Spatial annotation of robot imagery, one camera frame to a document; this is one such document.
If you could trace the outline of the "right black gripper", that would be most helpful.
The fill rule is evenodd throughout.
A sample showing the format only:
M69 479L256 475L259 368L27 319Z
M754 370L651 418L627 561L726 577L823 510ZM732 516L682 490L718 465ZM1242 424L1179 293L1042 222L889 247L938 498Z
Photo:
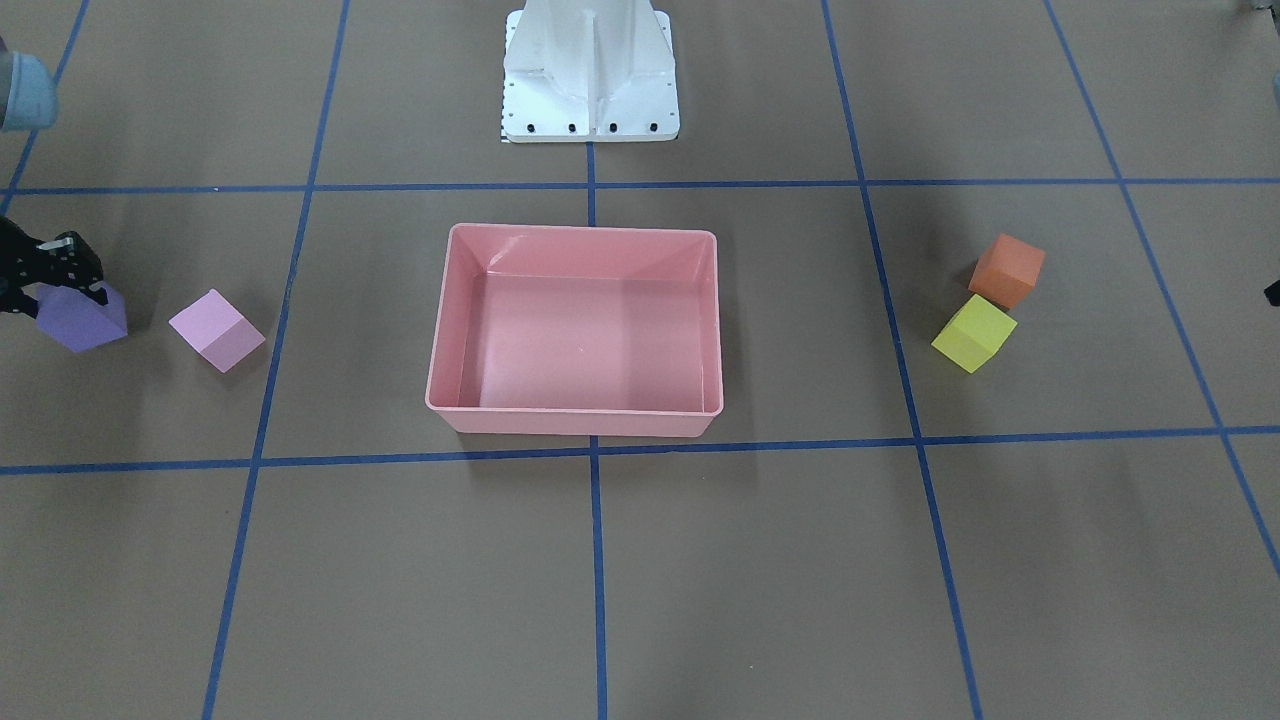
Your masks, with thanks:
M1 220L1 275L3 313L37 316L38 301L26 292L37 283L76 290L97 305L109 305L102 261L74 231L41 242L17 223Z

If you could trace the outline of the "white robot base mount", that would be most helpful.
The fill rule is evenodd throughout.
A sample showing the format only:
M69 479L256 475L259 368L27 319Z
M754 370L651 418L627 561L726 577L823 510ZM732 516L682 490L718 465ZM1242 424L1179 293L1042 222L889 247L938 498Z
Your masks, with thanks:
M500 140L640 143L681 129L672 23L649 1L527 1L506 17Z

